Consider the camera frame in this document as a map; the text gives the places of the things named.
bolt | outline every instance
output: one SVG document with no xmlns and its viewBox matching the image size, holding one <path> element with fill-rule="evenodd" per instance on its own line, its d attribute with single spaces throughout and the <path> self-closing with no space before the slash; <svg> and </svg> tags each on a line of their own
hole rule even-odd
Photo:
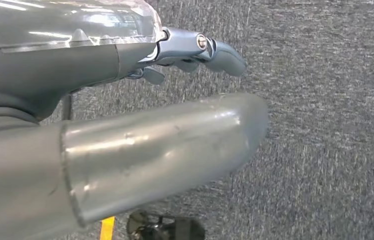
<svg viewBox="0 0 374 240">
<path fill-rule="evenodd" d="M 207 40 L 206 40 L 206 37 L 203 34 L 199 34 L 197 36 L 197 45 L 202 50 L 206 49 L 206 47 L 207 47 Z"/>
</svg>

